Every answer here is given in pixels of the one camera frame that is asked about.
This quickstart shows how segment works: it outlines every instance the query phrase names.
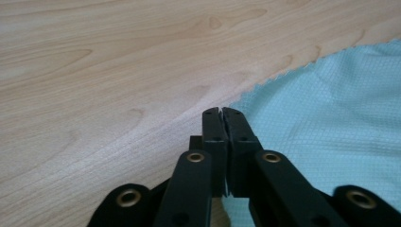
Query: wooden surface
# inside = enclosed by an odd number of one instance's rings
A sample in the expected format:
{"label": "wooden surface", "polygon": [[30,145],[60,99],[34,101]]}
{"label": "wooden surface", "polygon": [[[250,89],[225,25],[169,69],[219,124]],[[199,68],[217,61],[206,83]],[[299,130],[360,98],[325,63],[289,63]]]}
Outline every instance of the wooden surface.
{"label": "wooden surface", "polygon": [[203,110],[394,38],[398,0],[0,0],[0,225],[85,226],[168,178]]}

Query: blue cloth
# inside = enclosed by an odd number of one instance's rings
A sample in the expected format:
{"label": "blue cloth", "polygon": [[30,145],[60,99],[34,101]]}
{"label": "blue cloth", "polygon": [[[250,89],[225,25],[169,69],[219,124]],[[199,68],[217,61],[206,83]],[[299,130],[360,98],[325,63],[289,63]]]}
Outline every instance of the blue cloth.
{"label": "blue cloth", "polygon": [[[332,195],[364,187],[401,211],[401,41],[345,49],[256,85],[231,105],[265,149],[284,153]],[[233,227],[247,200],[223,199]]]}

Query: black plastic object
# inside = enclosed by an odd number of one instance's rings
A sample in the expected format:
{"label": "black plastic object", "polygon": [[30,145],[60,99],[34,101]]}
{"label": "black plastic object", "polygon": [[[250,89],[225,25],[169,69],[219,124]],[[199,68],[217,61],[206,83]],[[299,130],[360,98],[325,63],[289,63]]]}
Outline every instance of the black plastic object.
{"label": "black plastic object", "polygon": [[341,186],[333,197],[314,188],[285,155],[263,150],[244,114],[230,108],[203,112],[202,135],[190,137],[170,180],[152,190],[117,187],[88,226],[207,227],[212,196],[227,192],[250,198],[257,227],[401,226],[401,215],[364,188]]}

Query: round hole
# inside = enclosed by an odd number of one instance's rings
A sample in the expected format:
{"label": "round hole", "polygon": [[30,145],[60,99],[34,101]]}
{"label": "round hole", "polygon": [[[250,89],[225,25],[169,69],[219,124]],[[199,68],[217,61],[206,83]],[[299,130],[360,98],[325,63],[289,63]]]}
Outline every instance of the round hole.
{"label": "round hole", "polygon": [[348,191],[346,194],[348,200],[353,202],[355,205],[364,208],[364,209],[373,209],[376,207],[376,202],[370,198],[369,196],[365,195],[359,191]]}
{"label": "round hole", "polygon": [[270,163],[278,163],[281,161],[281,158],[278,155],[273,154],[273,153],[265,153],[263,155],[263,159]]}
{"label": "round hole", "polygon": [[203,154],[200,153],[191,153],[188,156],[186,156],[186,159],[188,159],[189,162],[198,163],[204,159],[204,156]]}
{"label": "round hole", "polygon": [[173,215],[171,220],[175,226],[184,226],[189,222],[189,216],[186,213],[178,213]]}
{"label": "round hole", "polygon": [[319,226],[319,227],[327,227],[327,226],[330,226],[330,220],[327,219],[327,218],[324,217],[324,216],[321,216],[321,215],[317,215],[317,216],[313,217],[313,218],[311,219],[311,221],[312,221],[312,223],[313,223],[315,226]]}
{"label": "round hole", "polygon": [[134,206],[141,200],[141,193],[135,189],[127,189],[117,197],[117,204],[121,207]]}

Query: wrinkled fabric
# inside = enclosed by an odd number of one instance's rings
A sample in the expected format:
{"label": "wrinkled fabric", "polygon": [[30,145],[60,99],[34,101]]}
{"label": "wrinkled fabric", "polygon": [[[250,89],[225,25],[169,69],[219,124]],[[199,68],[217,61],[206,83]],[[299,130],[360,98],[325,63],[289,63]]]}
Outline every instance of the wrinkled fabric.
{"label": "wrinkled fabric", "polygon": [[[264,149],[284,153],[332,195],[364,187],[401,211],[401,41],[342,50],[269,80],[231,105]],[[254,226],[248,201],[223,199],[233,227]]]}

